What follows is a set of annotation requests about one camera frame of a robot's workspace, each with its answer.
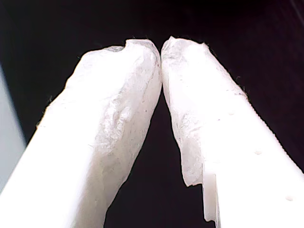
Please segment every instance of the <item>gray surface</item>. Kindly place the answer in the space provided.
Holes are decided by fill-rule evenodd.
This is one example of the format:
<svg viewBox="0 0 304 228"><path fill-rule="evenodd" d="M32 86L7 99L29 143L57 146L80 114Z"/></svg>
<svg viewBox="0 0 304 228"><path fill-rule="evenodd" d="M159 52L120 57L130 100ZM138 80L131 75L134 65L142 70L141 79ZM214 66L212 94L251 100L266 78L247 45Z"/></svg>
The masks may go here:
<svg viewBox="0 0 304 228"><path fill-rule="evenodd" d="M0 193L24 149L24 137L0 66Z"/></svg>

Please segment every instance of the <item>black background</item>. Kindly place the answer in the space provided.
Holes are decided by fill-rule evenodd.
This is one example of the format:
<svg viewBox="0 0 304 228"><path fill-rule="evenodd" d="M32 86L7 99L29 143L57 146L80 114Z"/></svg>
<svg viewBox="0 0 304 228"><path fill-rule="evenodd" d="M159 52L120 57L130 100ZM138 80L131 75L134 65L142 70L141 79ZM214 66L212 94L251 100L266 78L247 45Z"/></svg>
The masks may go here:
<svg viewBox="0 0 304 228"><path fill-rule="evenodd" d="M45 107L87 51L170 35L206 42L304 170L304 1L0 1L0 62L29 142ZM201 185L186 188L161 95L105 227L214 227Z"/></svg>

